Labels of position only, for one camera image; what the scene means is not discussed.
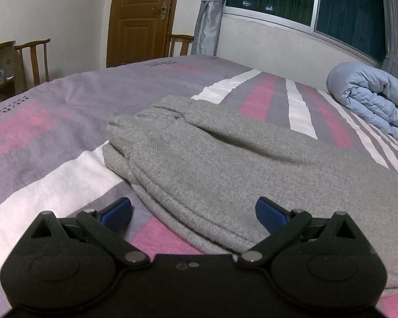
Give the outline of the grey knit pants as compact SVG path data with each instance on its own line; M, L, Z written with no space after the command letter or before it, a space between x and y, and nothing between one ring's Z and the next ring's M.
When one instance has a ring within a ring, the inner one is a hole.
M398 288L398 175L373 158L173 95L115 117L106 133L105 165L198 250L242 253L266 238L261 197L316 217L345 211Z

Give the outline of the purple pink striped bed sheet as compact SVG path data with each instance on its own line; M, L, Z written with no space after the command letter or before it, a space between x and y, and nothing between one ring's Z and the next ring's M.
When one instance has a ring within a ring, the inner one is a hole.
M140 201L130 184L103 161L110 119L135 114L166 95L209 100L288 130L289 145L316 139L361 162L367 175L347 180L377 198L329 205L321 193L307 208L319 216L346 210L382 256L388 287L381 308L398 317L398 141L365 123L327 93L285 78L205 55L151 60L78 73L44 83L0 103L0 270L32 220L99 210L120 197L134 206L123 237L156 253L195 253ZM0 286L0 317L10 306Z

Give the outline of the folded light blue duvet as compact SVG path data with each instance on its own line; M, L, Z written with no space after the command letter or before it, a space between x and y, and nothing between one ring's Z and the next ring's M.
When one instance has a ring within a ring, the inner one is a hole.
M326 87L336 102L398 140L398 78L364 63L341 63Z

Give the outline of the wooden desk with clutter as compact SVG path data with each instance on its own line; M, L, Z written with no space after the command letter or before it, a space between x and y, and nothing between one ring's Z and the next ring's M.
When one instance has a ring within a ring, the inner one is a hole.
M0 43L0 102L15 95L15 41Z

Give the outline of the wooden chair by door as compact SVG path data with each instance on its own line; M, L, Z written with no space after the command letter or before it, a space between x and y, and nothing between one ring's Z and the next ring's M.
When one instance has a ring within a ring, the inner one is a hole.
M194 37L189 34L171 34L168 38L168 56L174 56L176 44L180 44L179 56L187 55L189 46L193 43L193 40Z

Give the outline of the brown wooden door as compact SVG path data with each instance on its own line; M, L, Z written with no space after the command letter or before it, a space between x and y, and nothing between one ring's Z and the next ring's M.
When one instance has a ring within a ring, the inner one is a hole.
M167 55L177 0L112 0L106 66Z

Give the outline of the grey curtain by door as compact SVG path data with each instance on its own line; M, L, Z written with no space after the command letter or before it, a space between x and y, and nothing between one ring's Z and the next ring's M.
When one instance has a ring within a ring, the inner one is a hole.
M192 55L214 56L216 54L224 1L200 0L191 50Z

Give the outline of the wooden chair by wall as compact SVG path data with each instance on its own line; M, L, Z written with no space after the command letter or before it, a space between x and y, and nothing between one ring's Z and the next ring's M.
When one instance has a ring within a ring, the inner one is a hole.
M49 66L48 66L48 57L47 57L47 45L50 43L51 39L41 39L35 40L31 42L23 43L22 45L15 45L15 51L19 55L19 63L20 63L20 72L22 75L22 83L23 83L23 91L26 92L28 90L28 81L26 78L25 73L25 62L23 59L23 51L25 49L29 49L30 61L31 61L31 70L33 76L33 86L36 87L37 85L41 84L41 76L38 64L38 54L37 54L37 47L42 46L43 48L43 60L44 60L44 77L45 81L49 82Z

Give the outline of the dark window with metal frame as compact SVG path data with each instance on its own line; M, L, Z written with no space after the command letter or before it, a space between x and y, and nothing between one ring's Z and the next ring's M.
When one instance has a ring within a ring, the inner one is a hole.
M385 57L383 0L226 0L223 11L317 37L376 66Z

